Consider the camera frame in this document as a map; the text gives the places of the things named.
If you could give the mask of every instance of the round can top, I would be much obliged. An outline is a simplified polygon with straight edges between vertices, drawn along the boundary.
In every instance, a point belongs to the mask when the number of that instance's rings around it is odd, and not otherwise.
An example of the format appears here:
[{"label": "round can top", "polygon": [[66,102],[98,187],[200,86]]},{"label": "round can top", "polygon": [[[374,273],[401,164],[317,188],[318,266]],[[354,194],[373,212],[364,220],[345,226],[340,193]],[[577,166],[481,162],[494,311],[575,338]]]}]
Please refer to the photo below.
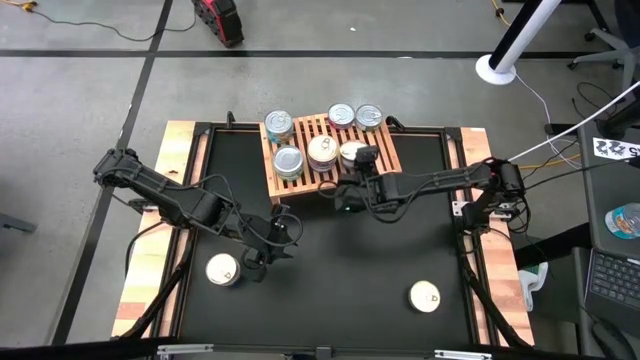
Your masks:
[{"label": "round can top", "polygon": [[409,291],[409,301],[420,312],[432,312],[440,305],[440,291],[428,281],[418,281]]},{"label": "round can top", "polygon": [[273,166],[281,173],[296,172],[302,167],[302,152],[295,146],[282,146],[274,155]]},{"label": "round can top", "polygon": [[338,125],[347,125],[353,121],[356,113],[347,104],[334,104],[329,108],[329,120]]},{"label": "round can top", "polygon": [[240,264],[238,260],[229,254],[217,254],[209,259],[205,272],[212,283],[227,286],[238,279]]},{"label": "round can top", "polygon": [[331,136],[318,135],[311,139],[307,151],[313,160],[320,162],[331,161],[338,154],[338,143]]},{"label": "round can top", "polygon": [[274,110],[264,118],[264,125],[269,132],[282,134],[293,128],[293,118],[284,110]]},{"label": "round can top", "polygon": [[382,123],[382,111],[373,105],[362,105],[356,111],[358,122],[367,127],[375,127]]},{"label": "round can top", "polygon": [[362,141],[347,141],[340,146],[340,155],[347,160],[353,161],[356,159],[356,152],[358,152],[358,149],[366,146],[367,144]]}]

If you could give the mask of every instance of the concrete floor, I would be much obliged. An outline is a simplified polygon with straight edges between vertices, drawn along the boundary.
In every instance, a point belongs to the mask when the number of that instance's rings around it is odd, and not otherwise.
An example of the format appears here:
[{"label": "concrete floor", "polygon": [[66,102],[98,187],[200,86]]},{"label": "concrete floor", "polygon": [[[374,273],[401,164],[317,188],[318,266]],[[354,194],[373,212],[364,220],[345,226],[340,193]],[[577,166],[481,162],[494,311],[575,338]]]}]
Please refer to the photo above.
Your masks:
[{"label": "concrete floor", "polygon": [[[615,32],[612,4],[599,3]],[[56,19],[98,21],[122,33],[153,33],[162,0],[48,1]],[[514,18],[519,5],[505,5]],[[340,101],[380,105],[409,125],[487,129],[493,153],[507,157],[544,139],[540,102],[521,84],[490,86],[465,52],[490,52],[505,32],[490,1],[238,0],[245,50],[401,50],[460,52],[453,59],[156,58],[130,147],[153,164],[167,120],[258,121],[274,108],[293,115],[326,111]],[[192,6],[175,0],[168,28],[192,21]],[[97,27],[54,25],[0,5],[0,53],[6,49],[146,50]],[[595,26],[586,6],[562,5],[527,51],[601,51],[583,34]],[[223,50],[198,20],[186,33],[164,33],[160,50]],[[522,78],[543,96],[553,121],[576,122],[575,86],[590,81],[617,93],[621,71],[567,59],[521,60]],[[0,57],[0,211],[39,224],[33,235],[0,231],[0,346],[45,343],[79,249],[98,187],[91,170],[115,143],[143,58]],[[581,100],[578,105],[589,111]],[[521,159],[537,164],[549,149]],[[531,181],[566,171],[539,171]],[[586,220],[582,177],[531,191],[530,234],[540,238]],[[139,216],[109,209],[69,340],[104,340],[123,286],[124,253]]]}]

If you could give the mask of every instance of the wooden slatted tray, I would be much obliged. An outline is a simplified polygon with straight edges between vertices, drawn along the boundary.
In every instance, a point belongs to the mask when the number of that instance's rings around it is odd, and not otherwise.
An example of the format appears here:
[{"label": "wooden slatted tray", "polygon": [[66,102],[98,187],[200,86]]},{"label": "wooden slatted tray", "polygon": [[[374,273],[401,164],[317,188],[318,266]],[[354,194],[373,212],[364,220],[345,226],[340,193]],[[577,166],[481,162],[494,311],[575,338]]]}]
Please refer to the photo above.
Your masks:
[{"label": "wooden slatted tray", "polygon": [[273,155],[280,145],[269,141],[264,123],[260,123],[264,169],[267,174],[269,197],[273,204],[279,203],[280,198],[284,196],[316,191],[320,182],[325,180],[338,181],[340,173],[349,173],[351,171],[342,166],[340,159],[336,161],[336,165],[327,173],[318,173],[309,167],[307,163],[307,145],[317,135],[331,136],[338,143],[338,146],[351,140],[360,140],[369,145],[377,145],[380,148],[380,156],[376,161],[378,172],[384,174],[402,171],[389,129],[384,122],[374,132],[363,132],[355,126],[350,127],[348,130],[336,130],[329,126],[328,114],[297,117],[293,119],[293,124],[295,134],[289,140],[289,145],[297,146],[302,152],[304,157],[303,172],[298,180],[285,181],[273,169]]}]

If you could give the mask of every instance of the red power tool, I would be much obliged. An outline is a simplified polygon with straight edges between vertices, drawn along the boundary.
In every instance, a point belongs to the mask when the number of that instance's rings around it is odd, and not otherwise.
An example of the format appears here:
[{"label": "red power tool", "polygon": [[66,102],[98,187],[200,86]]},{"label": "red power tool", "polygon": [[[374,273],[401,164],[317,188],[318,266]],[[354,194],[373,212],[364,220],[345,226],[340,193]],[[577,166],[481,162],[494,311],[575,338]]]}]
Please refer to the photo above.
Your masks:
[{"label": "red power tool", "polygon": [[244,40],[242,23],[233,0],[191,0],[196,14],[220,39],[225,47],[234,47]]}]

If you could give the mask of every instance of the wooden table edge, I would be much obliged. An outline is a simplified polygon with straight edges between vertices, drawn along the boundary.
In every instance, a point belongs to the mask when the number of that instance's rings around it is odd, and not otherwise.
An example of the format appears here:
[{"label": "wooden table edge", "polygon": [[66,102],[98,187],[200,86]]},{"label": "wooden table edge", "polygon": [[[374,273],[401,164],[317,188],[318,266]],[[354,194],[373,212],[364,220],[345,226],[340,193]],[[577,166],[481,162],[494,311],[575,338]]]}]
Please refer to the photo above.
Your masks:
[{"label": "wooden table edge", "polygon": [[[185,178],[187,178],[185,172],[193,142],[195,125],[196,122],[194,121],[169,121],[167,123],[155,166],[156,171],[174,181],[184,182]],[[484,129],[460,128],[460,131],[465,159],[468,164],[491,156],[489,140]],[[447,145],[451,166],[458,167],[455,142],[449,139]],[[199,179],[205,148],[206,136],[201,136],[196,148],[196,160],[191,174],[192,183]],[[474,198],[477,198],[480,194],[480,191],[473,191]],[[459,200],[464,198],[464,194],[461,191],[456,196]],[[140,230],[157,221],[159,221],[157,212],[145,213],[140,223]],[[506,224],[502,221],[491,220],[490,226],[508,234]],[[157,294],[169,250],[170,238],[171,228],[168,225],[161,225],[138,239],[131,257],[129,275],[124,283],[112,336],[121,335],[131,328]],[[176,261],[180,258],[180,251],[184,248],[186,231],[180,234],[179,241]],[[491,297],[509,324],[515,328],[525,341],[533,345],[533,333],[524,305],[524,297],[518,280],[518,270],[511,242],[496,232],[482,235],[481,241]],[[469,246],[468,250],[470,250],[470,242],[467,240],[466,243]],[[472,265],[475,266],[474,259],[471,257],[470,260]],[[174,290],[165,306],[163,320],[160,325],[160,335],[169,334],[175,305],[175,292]],[[480,343],[488,344],[489,336],[484,310],[475,295],[474,309]],[[500,340],[504,346],[507,345],[502,337],[500,337]]]}]

